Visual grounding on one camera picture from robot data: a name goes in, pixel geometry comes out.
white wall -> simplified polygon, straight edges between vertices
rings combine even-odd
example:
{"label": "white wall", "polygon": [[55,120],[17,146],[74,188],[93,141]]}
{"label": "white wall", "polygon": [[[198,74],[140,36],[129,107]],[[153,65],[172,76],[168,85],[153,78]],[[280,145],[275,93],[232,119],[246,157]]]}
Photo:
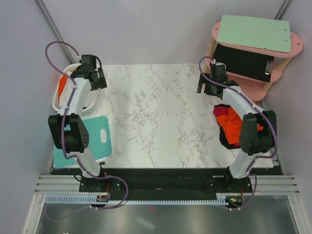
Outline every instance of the white wall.
{"label": "white wall", "polygon": [[[57,74],[44,48],[54,37],[33,0],[2,1],[0,31],[0,233],[18,234],[53,147],[47,120]],[[51,57],[67,65],[58,46]]]}
{"label": "white wall", "polygon": [[283,20],[303,40],[303,50],[264,99],[277,115],[279,158],[295,175],[312,223],[312,1],[294,0]]}
{"label": "white wall", "polygon": [[283,0],[44,0],[64,40],[104,64],[196,63],[223,14],[274,18]]}

orange fabric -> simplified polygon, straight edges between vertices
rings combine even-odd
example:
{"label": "orange fabric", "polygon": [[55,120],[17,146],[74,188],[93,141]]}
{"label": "orange fabric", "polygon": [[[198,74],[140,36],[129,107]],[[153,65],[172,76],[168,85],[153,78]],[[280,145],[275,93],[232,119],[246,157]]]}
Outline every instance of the orange fabric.
{"label": "orange fabric", "polygon": [[229,144],[239,144],[239,134],[242,128],[242,120],[232,107],[228,109],[228,114],[216,117],[219,125],[223,128],[226,139]]}

teal cutting board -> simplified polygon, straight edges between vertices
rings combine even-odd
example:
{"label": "teal cutting board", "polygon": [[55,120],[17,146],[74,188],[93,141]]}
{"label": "teal cutting board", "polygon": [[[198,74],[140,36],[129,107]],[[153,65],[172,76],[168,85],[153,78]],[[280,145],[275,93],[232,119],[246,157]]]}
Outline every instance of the teal cutting board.
{"label": "teal cutting board", "polygon": [[[84,119],[83,123],[89,132],[89,147],[95,160],[102,160],[110,156],[112,154],[112,143],[108,118],[106,116],[89,118]],[[63,151],[54,147],[55,168],[66,168],[76,164],[73,158],[66,160]]]}
{"label": "teal cutting board", "polygon": [[223,15],[217,41],[290,52],[290,25],[284,20]]}

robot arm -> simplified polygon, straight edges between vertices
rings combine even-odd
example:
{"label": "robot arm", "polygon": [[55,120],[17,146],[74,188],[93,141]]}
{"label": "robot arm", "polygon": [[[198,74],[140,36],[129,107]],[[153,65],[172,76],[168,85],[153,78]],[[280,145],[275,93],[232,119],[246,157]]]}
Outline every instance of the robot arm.
{"label": "robot arm", "polygon": [[[81,56],[81,65],[71,74],[76,82],[75,92],[72,97],[68,96],[66,100],[68,103],[71,98],[69,110],[65,117],[65,126],[67,124],[70,126],[70,130],[64,130],[65,149],[66,153],[71,156],[77,156],[84,177],[91,177],[86,171],[98,176],[101,169],[89,149],[89,133],[80,118],[83,104],[89,92],[107,87],[102,68],[100,67],[96,71],[96,59],[97,57],[93,55]],[[52,138],[58,149],[62,148],[61,122],[66,108],[67,106],[63,105],[56,115],[48,118]]]}
{"label": "robot arm", "polygon": [[[268,152],[274,146],[273,134],[263,117],[247,102],[247,100],[249,102],[252,101],[249,98],[246,100],[239,95],[239,93],[243,92],[238,84],[233,80],[228,81],[225,64],[212,60],[210,67],[211,74],[205,74],[206,76],[210,76],[212,81],[230,86],[237,92],[213,84],[206,80],[203,75],[200,76],[197,92],[201,93],[202,85],[205,84],[204,93],[217,96],[226,101],[242,119],[242,128],[239,137],[241,150],[234,163],[229,167],[229,176],[231,178],[228,179],[243,179],[247,177],[247,173],[249,173],[255,157],[261,153]],[[269,119],[276,132],[275,113],[273,111],[265,111],[256,104],[254,106]],[[258,125],[263,126],[263,130],[258,131]]]}

marble table surface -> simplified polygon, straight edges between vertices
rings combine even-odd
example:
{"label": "marble table surface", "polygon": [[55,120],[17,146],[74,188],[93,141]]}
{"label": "marble table surface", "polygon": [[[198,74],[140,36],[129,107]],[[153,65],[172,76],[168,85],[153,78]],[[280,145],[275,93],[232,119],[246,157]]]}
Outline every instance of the marble table surface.
{"label": "marble table surface", "polygon": [[[220,168],[239,149],[219,142],[214,106],[222,100],[197,94],[198,64],[103,66],[108,87],[94,112],[109,119],[113,153],[105,167]],[[259,159],[254,167],[272,167]]]}

